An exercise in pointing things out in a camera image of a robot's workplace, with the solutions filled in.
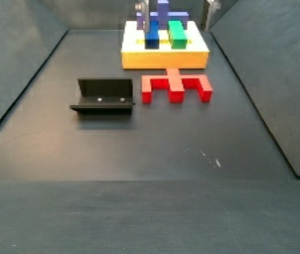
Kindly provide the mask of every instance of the black bracket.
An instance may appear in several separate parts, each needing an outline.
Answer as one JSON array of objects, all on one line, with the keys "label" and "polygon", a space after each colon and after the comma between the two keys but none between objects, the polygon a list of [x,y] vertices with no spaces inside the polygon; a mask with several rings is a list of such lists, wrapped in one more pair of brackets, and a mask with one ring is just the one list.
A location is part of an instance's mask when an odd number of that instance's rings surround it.
[{"label": "black bracket", "polygon": [[80,100],[70,109],[77,113],[131,112],[132,80],[129,78],[80,78]]}]

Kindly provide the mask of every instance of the red block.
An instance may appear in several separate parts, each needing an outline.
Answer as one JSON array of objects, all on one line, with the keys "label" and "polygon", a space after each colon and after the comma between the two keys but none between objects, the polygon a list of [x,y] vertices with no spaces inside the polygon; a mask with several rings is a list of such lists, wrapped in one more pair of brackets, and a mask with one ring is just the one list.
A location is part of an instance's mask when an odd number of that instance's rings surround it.
[{"label": "red block", "polygon": [[152,89],[167,89],[168,101],[182,103],[184,99],[184,89],[198,91],[200,101],[208,102],[212,88],[204,74],[179,75],[176,68],[167,68],[165,75],[141,76],[141,102],[149,103],[152,99]]}]

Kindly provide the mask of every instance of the green block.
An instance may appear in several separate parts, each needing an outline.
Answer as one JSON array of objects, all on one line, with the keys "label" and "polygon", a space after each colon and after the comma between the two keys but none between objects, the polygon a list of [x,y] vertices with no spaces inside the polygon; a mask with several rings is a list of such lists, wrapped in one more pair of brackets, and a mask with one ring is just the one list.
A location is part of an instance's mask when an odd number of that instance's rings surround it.
[{"label": "green block", "polygon": [[168,39],[171,49],[183,50],[187,47],[187,37],[180,21],[168,21]]}]

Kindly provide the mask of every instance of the white speck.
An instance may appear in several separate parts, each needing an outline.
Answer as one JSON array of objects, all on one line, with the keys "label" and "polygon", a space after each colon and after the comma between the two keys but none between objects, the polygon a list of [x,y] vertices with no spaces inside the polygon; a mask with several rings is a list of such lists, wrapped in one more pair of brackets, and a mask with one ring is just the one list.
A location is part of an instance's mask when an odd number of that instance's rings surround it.
[{"label": "white speck", "polygon": [[219,166],[219,168],[222,167],[218,159],[216,159],[216,165]]}]

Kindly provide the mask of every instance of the gray wall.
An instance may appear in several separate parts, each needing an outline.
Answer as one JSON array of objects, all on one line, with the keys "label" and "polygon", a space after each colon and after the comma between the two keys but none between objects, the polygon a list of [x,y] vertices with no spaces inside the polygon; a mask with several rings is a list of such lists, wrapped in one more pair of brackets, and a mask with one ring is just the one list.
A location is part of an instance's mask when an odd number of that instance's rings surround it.
[{"label": "gray wall", "polygon": [[33,0],[0,0],[0,119],[66,31]]},{"label": "gray wall", "polygon": [[220,8],[215,12],[211,18],[211,26],[216,23],[219,18],[223,16],[228,8],[232,6],[232,4],[236,2],[236,0],[218,0],[220,3]]},{"label": "gray wall", "polygon": [[300,1],[238,0],[211,32],[300,176]]},{"label": "gray wall", "polygon": [[[149,0],[155,11],[156,0]],[[124,22],[135,19],[137,0],[40,0],[60,17],[69,29],[123,29]],[[172,10],[187,11],[198,25],[202,24],[203,0],[169,0]]]}]

